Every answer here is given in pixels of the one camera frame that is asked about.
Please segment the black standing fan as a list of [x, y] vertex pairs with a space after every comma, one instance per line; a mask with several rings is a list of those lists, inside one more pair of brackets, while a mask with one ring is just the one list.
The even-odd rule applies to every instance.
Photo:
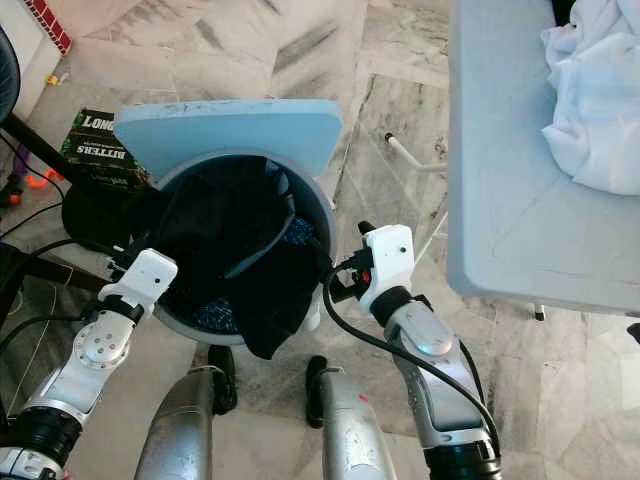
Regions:
[[[77, 38], [54, 69], [61, 83], [46, 86], [32, 111], [22, 116], [41, 140], [55, 152], [68, 136], [84, 109], [115, 114], [124, 106], [147, 102], [151, 90], [124, 90], [124, 77], [141, 74], [145, 67], [131, 63], [137, 47], [114, 44], [101, 38]], [[83, 182], [65, 182], [67, 196], [58, 223], [72, 238], [92, 239], [100, 244], [127, 241], [123, 214], [124, 196], [118, 192], [88, 191]]]

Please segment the dark brown wooden table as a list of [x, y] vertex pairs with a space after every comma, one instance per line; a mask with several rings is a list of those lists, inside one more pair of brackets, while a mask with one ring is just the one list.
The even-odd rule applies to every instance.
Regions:
[[0, 403], [14, 412], [55, 367], [64, 365], [78, 321], [109, 276], [108, 256], [68, 244], [31, 259], [35, 247], [3, 243]]

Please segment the red brick pattern mat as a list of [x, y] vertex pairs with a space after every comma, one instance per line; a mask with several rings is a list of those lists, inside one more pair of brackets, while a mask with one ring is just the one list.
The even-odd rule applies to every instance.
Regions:
[[22, 1], [60, 54], [67, 55], [72, 46], [73, 36], [69, 35], [67, 29], [60, 23], [58, 15], [50, 8], [49, 0]]

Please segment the white cloth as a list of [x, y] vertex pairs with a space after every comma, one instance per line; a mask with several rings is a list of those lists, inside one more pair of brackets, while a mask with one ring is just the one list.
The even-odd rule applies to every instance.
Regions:
[[573, 182], [640, 196], [640, 0], [575, 0], [540, 41], [556, 92], [541, 129]]

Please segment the green black printed carton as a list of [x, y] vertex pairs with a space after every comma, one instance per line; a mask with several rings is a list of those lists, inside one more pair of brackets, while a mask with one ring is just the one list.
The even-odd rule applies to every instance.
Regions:
[[61, 143], [61, 155], [92, 186], [136, 192], [148, 187], [148, 173], [114, 134], [115, 114], [82, 108]]

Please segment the silver left robot leg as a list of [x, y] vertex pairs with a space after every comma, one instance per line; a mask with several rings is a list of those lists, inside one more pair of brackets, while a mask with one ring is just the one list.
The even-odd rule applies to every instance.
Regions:
[[232, 349], [210, 346], [156, 408], [134, 480], [212, 480], [212, 420], [237, 403]]

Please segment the orange plastic toy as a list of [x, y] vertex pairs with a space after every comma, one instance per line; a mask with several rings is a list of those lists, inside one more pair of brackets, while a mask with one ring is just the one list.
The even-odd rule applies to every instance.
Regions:
[[58, 192], [59, 202], [64, 202], [67, 192], [58, 183], [61, 174], [54, 169], [47, 169], [46, 172], [36, 172], [29, 166], [17, 166], [12, 173], [6, 177], [6, 183], [1, 189], [1, 201], [4, 207], [15, 207], [22, 205], [22, 195], [28, 189], [54, 188]]

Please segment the silver robot leg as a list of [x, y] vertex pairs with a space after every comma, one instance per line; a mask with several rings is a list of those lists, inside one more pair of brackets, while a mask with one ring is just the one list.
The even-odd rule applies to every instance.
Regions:
[[212, 480], [212, 420], [237, 403], [232, 349], [210, 346], [156, 408], [134, 480]]
[[305, 392], [307, 424], [323, 430], [325, 480], [396, 480], [371, 398], [357, 381], [315, 355], [306, 367]]

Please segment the silver right robot leg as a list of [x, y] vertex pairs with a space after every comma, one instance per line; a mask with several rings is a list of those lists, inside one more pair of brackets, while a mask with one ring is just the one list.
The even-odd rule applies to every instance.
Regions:
[[305, 392], [307, 424], [323, 430], [325, 480], [396, 480], [371, 398], [357, 381], [315, 355], [306, 367]]

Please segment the grey folding table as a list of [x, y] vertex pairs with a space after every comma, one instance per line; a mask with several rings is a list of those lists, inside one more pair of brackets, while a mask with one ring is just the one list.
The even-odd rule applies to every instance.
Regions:
[[445, 278], [468, 297], [640, 317], [640, 196], [556, 165], [550, 0], [451, 0]]

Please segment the light blue basket lid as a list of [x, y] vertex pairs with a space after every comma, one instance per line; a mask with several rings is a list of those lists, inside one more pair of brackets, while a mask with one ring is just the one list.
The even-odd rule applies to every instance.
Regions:
[[319, 177], [342, 131], [339, 106], [324, 99], [136, 105], [120, 110], [114, 125], [125, 150], [161, 186], [227, 155], [268, 157], [302, 177]]

